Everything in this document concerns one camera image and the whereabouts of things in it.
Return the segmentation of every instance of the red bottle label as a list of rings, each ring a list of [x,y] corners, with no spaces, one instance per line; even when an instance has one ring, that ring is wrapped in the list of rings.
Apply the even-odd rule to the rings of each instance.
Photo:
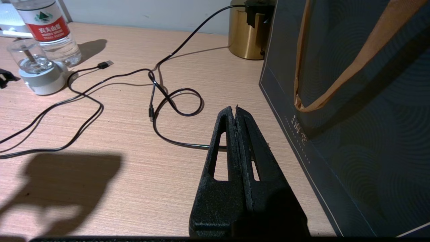
[[[59,40],[70,33],[55,2],[41,9],[17,11],[37,41]]]

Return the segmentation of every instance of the desk surface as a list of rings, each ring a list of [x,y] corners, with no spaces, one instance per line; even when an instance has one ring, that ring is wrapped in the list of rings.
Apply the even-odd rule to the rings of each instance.
[[[74,83],[85,90],[115,74],[153,68],[189,35],[187,32],[71,23],[85,61],[72,70],[112,60],[104,70],[82,74]],[[6,51],[11,38],[0,38],[0,68],[17,74]],[[238,58],[225,47],[227,36],[196,34],[161,66],[168,91],[197,90],[204,110],[182,117],[166,105],[158,118],[168,138],[208,143],[216,116],[226,106],[249,111],[297,196],[312,235],[334,235],[308,180],[258,86],[262,61]],[[26,239],[51,234],[187,236],[188,219],[206,158],[206,151],[172,145],[153,131],[147,116],[151,83],[146,72],[116,78],[92,94],[103,102],[102,115],[68,149],[0,161],[0,235]],[[53,103],[74,94],[65,89],[36,96],[23,81],[0,90],[0,138],[27,126]],[[162,95],[156,92],[154,104]],[[198,100],[181,95],[176,104],[193,111]],[[55,108],[16,151],[64,145],[98,108],[80,100]],[[5,150],[25,135],[0,145]],[[215,177],[227,176],[220,153]]]

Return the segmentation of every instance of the black clamp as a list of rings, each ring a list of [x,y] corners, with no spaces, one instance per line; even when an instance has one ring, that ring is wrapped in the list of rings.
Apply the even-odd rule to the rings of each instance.
[[[222,133],[228,181],[214,179]],[[252,160],[259,181],[254,178]],[[197,237],[309,237],[307,218],[254,118],[237,107],[218,114],[189,222]]]
[[[255,28],[255,15],[264,14],[263,23],[268,23],[275,11],[275,5],[270,0],[247,0],[245,2],[246,23]]]
[[[10,81],[17,81],[18,79],[10,72],[0,69],[0,89],[7,87]]]

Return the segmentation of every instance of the wall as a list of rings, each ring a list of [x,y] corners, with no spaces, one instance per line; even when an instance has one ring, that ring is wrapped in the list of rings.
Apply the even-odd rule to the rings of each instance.
[[[57,0],[69,21],[193,31],[230,0]],[[218,14],[200,30],[228,34],[229,10]]]

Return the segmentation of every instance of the black cable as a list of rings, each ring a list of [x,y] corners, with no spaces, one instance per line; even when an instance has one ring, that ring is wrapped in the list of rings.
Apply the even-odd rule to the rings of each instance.
[[[124,76],[128,76],[128,75],[132,75],[132,74],[135,74],[135,73],[138,73],[138,72],[141,72],[141,71],[148,71],[148,77],[149,77],[149,79],[153,82],[153,89],[152,89],[152,92],[151,92],[151,99],[150,99],[150,109],[149,109],[149,116],[151,117],[151,120],[153,121],[153,128],[154,128],[154,131],[155,131],[155,133],[160,137],[160,138],[162,138],[163,140],[165,140],[165,141],[167,141],[167,142],[170,142],[170,143],[172,143],[172,144],[175,144],[175,145],[179,145],[179,146],[184,146],[184,147],[190,147],[190,148],[197,148],[197,149],[208,149],[209,148],[209,145],[200,145],[200,144],[191,144],[191,143],[182,143],[182,142],[178,142],[178,141],[174,141],[174,140],[170,140],[170,139],[168,139],[168,138],[166,138],[166,137],[164,137],[163,135],[161,135],[160,133],[159,133],[159,131],[158,131],[158,129],[157,129],[157,126],[156,126],[156,120],[157,120],[157,117],[158,117],[158,114],[159,114],[159,112],[160,112],[160,110],[161,110],[161,108],[164,106],[164,104],[166,103],[166,102],[168,102],[170,105],[171,105],[171,107],[179,114],[179,115],[182,115],[182,116],[186,116],[186,117],[190,117],[190,116],[194,116],[194,115],[197,115],[197,114],[199,114],[201,111],[202,111],[202,109],[203,109],[203,98],[200,96],[200,94],[196,91],[196,90],[194,90],[194,89],[191,89],[191,88],[181,88],[181,89],[178,89],[178,90],[175,90],[175,91],[173,91],[172,93],[170,93],[170,94],[167,94],[166,92],[165,92],[165,90],[157,83],[157,81],[156,81],[156,79],[155,79],[155,75],[154,75],[154,72],[153,71],[155,71],[155,70],[157,70],[160,66],[161,66],[161,64],[163,64],[165,61],[167,61],[169,58],[171,58],[171,57],[173,57],[180,49],[182,49],[182,47],[200,30],[200,28],[206,23],[206,22],[208,22],[212,17],[214,17],[215,15],[217,15],[218,13],[220,13],[220,12],[222,12],[222,11],[224,11],[224,10],[226,10],[226,9],[230,9],[230,8],[235,8],[235,7],[244,7],[245,5],[231,5],[231,6],[227,6],[227,7],[225,7],[225,8],[223,8],[223,9],[220,9],[220,10],[218,10],[217,12],[215,12],[214,14],[212,14],[211,16],[209,16],[205,21],[203,21],[191,34],[190,34],[190,36],[188,36],[188,38],[175,50],[175,51],[173,51],[171,54],[169,54],[168,56],[166,56],[165,58],[163,58],[161,61],[159,61],[157,64],[156,64],[156,66],[155,66],[155,69],[154,70],[150,70],[150,69],[147,69],[147,68],[142,68],[142,69],[139,69],[139,70],[136,70],[136,71],[132,71],[132,72],[130,72],[130,73],[126,73],[126,74],[119,74],[119,75],[115,75],[115,76],[111,76],[111,77],[109,77],[109,78],[106,78],[106,79],[104,79],[104,80],[102,80],[102,81],[100,81],[99,83],[97,83],[97,84],[95,84],[95,85],[93,85],[92,87],[90,87],[89,89],[87,89],[86,91],[84,91],[84,92],[79,92],[79,91],[76,91],[76,90],[74,90],[73,88],[72,88],[72,86],[71,86],[71,78],[75,75],[75,74],[77,74],[77,73],[79,73],[79,72],[82,72],[82,71],[90,71],[90,70],[94,70],[94,69],[105,69],[105,68],[107,68],[108,66],[110,66],[110,65],[112,65],[113,63],[111,62],[111,61],[107,61],[107,62],[102,62],[102,63],[100,63],[100,64],[98,64],[96,67],[93,67],[93,68],[87,68],[87,69],[82,69],[82,70],[78,70],[78,71],[75,71],[75,72],[73,72],[73,73],[71,73],[70,75],[69,75],[69,77],[68,77],[68,79],[67,79],[67,86],[68,86],[68,88],[71,90],[71,91],[73,91],[74,93],[76,93],[76,94],[78,94],[77,96],[75,96],[75,97],[72,97],[72,98],[69,98],[69,99],[67,99],[67,100],[64,100],[64,101],[61,101],[61,102],[58,102],[58,103],[56,103],[56,104],[54,104],[54,105],[52,105],[52,106],[50,106],[50,107],[48,107],[47,109],[45,109],[43,112],[41,112],[27,127],[25,127],[24,129],[22,129],[22,130],[20,130],[20,131],[18,131],[18,132],[16,132],[15,134],[13,134],[13,135],[11,135],[11,136],[9,136],[9,137],[7,137],[7,138],[5,138],[5,139],[3,139],[3,140],[1,140],[0,141],[0,144],[2,144],[2,143],[4,143],[4,142],[6,142],[6,141],[8,141],[8,140],[10,140],[10,139],[12,139],[12,138],[14,138],[14,137],[16,137],[17,135],[19,135],[19,134],[21,134],[21,133],[23,133],[23,132],[25,132],[26,130],[28,130],[29,128],[31,128],[33,125],[35,125],[36,124],[36,126],[32,129],[32,131],[21,141],[21,142],[19,142],[17,145],[15,145],[15,146],[13,146],[12,148],[9,148],[9,149],[7,149],[7,150],[4,150],[4,151],[1,151],[0,153],[2,153],[2,152],[5,152],[5,151],[8,151],[8,150],[11,150],[11,149],[13,149],[13,148],[15,148],[15,147],[17,147],[19,144],[21,144],[22,142],[24,142],[25,141],[25,139],[27,139],[30,135],[31,135],[31,133],[33,133],[33,131],[36,129],[36,127],[37,127],[37,125],[40,123],[40,121],[42,120],[42,118],[49,112],[49,111],[51,111],[52,109],[54,109],[54,108],[56,108],[56,107],[58,107],[58,106],[61,106],[61,105],[64,105],[64,104],[67,104],[67,103],[70,103],[70,102],[72,102],[72,101],[74,101],[74,100],[77,100],[78,98],[80,98],[81,96],[83,96],[83,97],[86,97],[86,98],[89,98],[89,99],[91,99],[92,101],[94,101],[94,102],[96,102],[96,103],[98,103],[99,104],[99,108],[97,109],[97,111],[90,117],[90,118],[88,118],[82,125],[81,125],[81,127],[79,128],[79,130],[76,132],[76,134],[73,136],[73,138],[67,143],[67,144],[65,144],[64,146],[61,146],[61,147],[59,147],[59,148],[54,148],[54,149],[30,149],[30,150],[25,150],[25,151],[20,151],[20,152],[15,152],[15,153],[10,153],[10,154],[7,154],[7,155],[0,155],[0,159],[8,159],[8,158],[13,158],[13,157],[16,157],[16,156],[21,156],[21,155],[27,155],[27,154],[31,154],[31,153],[36,153],[36,152],[55,152],[55,151],[60,151],[60,150],[63,150],[63,149],[65,149],[65,148],[67,148],[67,147],[69,147],[71,144],[73,144],[78,138],[79,138],[79,136],[82,134],[82,132],[92,123],[92,122],[94,122],[97,118],[98,118],[98,116],[100,116],[101,115],[101,113],[103,112],[103,110],[104,110],[104,105],[100,102],[100,101],[98,101],[98,100],[96,100],[96,99],[94,99],[94,98],[92,98],[91,96],[89,96],[89,95],[86,95],[86,93],[88,93],[90,90],[92,90],[93,88],[95,88],[95,87],[97,87],[98,85],[100,85],[100,84],[102,84],[102,83],[104,83],[104,82],[106,82],[106,81],[108,81],[108,80],[110,80],[110,79],[113,79],[113,78],[116,78],[116,77],[124,77]],[[163,94],[163,96],[164,96],[164,99],[161,101],[161,103],[158,105],[158,107],[157,107],[157,109],[155,110],[155,112],[154,112],[154,109],[153,109],[153,99],[154,99],[154,93],[155,93],[155,87],[157,87],[159,90],[160,90],[160,92]],[[177,93],[180,93],[180,92],[182,92],[182,91],[189,91],[189,92],[192,92],[192,93],[194,93],[197,97],[199,97],[199,100],[200,100],[200,104],[199,104],[199,107],[198,107],[198,109],[196,110],[196,111],[194,111],[194,112],[192,112],[192,113],[183,113],[183,112],[181,112],[181,111],[179,111],[178,109],[177,109],[177,107],[176,107],[176,104],[173,102],[173,100],[172,100],[172,97],[175,95],[175,94],[177,94]],[[226,149],[226,147],[225,146],[220,146],[219,147],[219,149]]]

